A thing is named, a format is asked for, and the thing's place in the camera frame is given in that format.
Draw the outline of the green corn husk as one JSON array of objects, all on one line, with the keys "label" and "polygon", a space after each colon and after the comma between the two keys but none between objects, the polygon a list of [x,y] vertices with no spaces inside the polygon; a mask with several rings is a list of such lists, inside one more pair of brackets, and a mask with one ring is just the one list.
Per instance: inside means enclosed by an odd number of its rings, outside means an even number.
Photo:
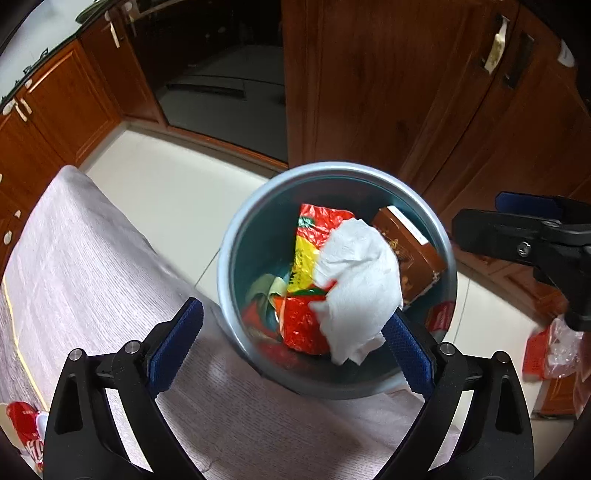
[{"label": "green corn husk", "polygon": [[274,308],[274,298],[287,296],[287,283],[283,278],[270,273],[261,275],[250,285],[245,295],[247,304],[256,304],[256,310],[261,317],[266,316],[269,307]]}]

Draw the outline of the red soda can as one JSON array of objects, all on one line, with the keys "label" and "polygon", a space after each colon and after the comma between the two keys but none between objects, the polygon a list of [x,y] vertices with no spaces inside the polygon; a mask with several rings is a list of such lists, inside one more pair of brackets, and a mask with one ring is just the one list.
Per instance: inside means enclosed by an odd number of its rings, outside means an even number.
[{"label": "red soda can", "polygon": [[42,412],[27,402],[16,401],[5,406],[9,431],[17,441],[17,448],[24,451],[40,476],[44,472],[45,434],[40,430]]}]

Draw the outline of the red yellow snack bag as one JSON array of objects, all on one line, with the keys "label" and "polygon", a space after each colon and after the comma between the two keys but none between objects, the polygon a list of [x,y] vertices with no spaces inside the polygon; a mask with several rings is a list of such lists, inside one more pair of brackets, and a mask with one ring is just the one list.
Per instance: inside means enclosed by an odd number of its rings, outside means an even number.
[{"label": "red yellow snack bag", "polygon": [[313,355],[329,354],[329,343],[322,334],[315,312],[310,304],[324,302],[329,289],[315,284],[314,270],[318,254],[328,241],[332,230],[342,222],[355,218],[348,210],[302,204],[295,231],[294,262],[287,280],[287,294],[274,300],[279,308],[280,336],[291,350]]}]

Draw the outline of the black oven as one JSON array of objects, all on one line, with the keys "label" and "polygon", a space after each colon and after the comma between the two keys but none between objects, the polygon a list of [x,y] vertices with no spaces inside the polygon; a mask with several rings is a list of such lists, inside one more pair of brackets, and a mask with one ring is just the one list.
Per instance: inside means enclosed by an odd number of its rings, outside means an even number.
[{"label": "black oven", "polygon": [[170,126],[287,160],[279,1],[128,1],[121,13]]}]

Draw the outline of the red plastic bag on floor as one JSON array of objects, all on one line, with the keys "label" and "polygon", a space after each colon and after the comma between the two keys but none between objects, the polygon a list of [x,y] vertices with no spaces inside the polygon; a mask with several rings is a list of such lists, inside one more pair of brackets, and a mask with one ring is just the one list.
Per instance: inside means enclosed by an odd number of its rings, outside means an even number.
[{"label": "red plastic bag on floor", "polygon": [[584,333],[572,330],[564,316],[556,317],[544,330],[530,336],[522,364],[528,380],[551,380],[575,373]]}]

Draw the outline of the teal trash bin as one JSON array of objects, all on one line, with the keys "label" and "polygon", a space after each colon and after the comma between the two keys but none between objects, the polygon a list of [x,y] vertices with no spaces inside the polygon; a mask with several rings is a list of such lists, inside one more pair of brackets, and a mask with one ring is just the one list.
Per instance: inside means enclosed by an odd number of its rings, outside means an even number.
[{"label": "teal trash bin", "polygon": [[443,277],[406,312],[428,323],[438,305],[454,309],[458,280],[448,233],[428,203],[403,181],[369,166],[329,161],[287,170],[245,201],[223,237],[217,266],[221,329],[232,347],[267,379],[297,394],[331,400],[363,398],[394,390],[404,376],[387,346],[370,353],[362,365],[332,364],[327,357],[294,352],[278,340],[247,326],[242,312],[247,293],[263,274],[287,276],[294,261],[301,204],[345,209],[371,222],[381,208],[398,207],[430,240],[448,265]]}]

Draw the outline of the brown cardboard box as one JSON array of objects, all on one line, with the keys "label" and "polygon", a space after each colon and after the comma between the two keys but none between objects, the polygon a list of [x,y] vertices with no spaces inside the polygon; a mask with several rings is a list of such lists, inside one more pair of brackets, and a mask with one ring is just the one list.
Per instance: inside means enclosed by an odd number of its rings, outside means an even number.
[{"label": "brown cardboard box", "polygon": [[428,292],[447,270],[446,261],[430,240],[396,206],[381,208],[373,219],[398,258],[404,305]]}]

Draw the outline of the white tissue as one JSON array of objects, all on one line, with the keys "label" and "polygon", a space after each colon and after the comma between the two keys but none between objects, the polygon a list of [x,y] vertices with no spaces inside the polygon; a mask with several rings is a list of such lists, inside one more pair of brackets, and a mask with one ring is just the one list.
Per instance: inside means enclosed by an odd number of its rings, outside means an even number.
[{"label": "white tissue", "polygon": [[310,304],[332,363],[360,365],[385,343],[383,328],[404,306],[399,261],[376,228],[349,219],[332,230],[315,261],[325,300]]}]

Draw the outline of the brown wooden kitchen cabinets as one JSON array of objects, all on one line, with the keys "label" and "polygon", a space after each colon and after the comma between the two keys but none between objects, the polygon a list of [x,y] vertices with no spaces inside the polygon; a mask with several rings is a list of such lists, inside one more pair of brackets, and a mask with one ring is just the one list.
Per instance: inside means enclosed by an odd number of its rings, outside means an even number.
[{"label": "brown wooden kitchen cabinets", "polygon": [[121,8],[94,1],[1,103],[1,254],[58,169],[117,126],[274,172],[346,160],[384,170],[444,223],[502,190],[590,197],[586,1],[279,1],[287,160],[170,126]]}]

